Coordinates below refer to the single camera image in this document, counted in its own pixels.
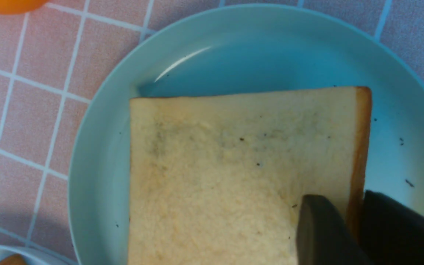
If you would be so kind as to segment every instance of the bread slice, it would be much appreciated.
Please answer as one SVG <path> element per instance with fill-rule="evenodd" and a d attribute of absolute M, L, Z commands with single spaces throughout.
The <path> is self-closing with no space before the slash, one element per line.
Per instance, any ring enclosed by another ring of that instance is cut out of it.
<path fill-rule="evenodd" d="M 366 87 L 135 98 L 128 265 L 296 264 L 304 194 L 357 231 Z"/>

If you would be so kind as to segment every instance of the plate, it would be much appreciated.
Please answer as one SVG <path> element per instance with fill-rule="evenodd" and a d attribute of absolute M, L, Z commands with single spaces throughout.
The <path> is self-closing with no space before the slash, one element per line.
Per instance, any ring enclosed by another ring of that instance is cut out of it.
<path fill-rule="evenodd" d="M 66 263 L 33 248 L 0 245 L 0 261 L 14 254 L 22 255 L 27 265 L 66 265 Z"/>
<path fill-rule="evenodd" d="M 335 18 L 278 5 L 232 6 L 152 36 L 120 62 L 94 97 L 78 132 L 68 187 L 79 261 L 126 264 L 128 99 L 342 85 L 372 89 L 365 187 L 424 215 L 419 78 L 372 37 Z"/>

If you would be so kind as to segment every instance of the pink tablecloth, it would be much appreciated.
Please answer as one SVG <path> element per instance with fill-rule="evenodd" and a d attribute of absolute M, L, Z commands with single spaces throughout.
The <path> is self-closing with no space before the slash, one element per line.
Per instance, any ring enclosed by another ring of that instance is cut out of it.
<path fill-rule="evenodd" d="M 424 0 L 54 0 L 29 14 L 0 16 L 0 244 L 75 264 L 66 180 L 76 131 L 101 82 L 171 22 L 249 2 L 345 20 L 424 80 Z"/>

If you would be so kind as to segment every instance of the crumb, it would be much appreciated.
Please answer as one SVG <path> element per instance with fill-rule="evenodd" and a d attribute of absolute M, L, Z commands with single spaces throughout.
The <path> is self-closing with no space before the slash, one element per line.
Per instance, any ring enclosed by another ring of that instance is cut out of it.
<path fill-rule="evenodd" d="M 412 188 L 414 188 L 414 187 L 415 187 L 415 185 L 413 185 L 413 183 L 411 183 L 408 179 L 405 179 L 405 182 L 406 182 L 408 185 L 410 185 Z"/>

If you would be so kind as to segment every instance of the orange object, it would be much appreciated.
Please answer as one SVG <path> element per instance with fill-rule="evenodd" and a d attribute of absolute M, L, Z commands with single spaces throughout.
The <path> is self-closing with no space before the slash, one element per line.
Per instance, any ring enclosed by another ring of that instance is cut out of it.
<path fill-rule="evenodd" d="M 20 254 L 10 255 L 0 261 L 0 265 L 27 265 Z"/>
<path fill-rule="evenodd" d="M 49 0 L 0 0 L 0 15 L 20 14 L 35 10 Z"/>

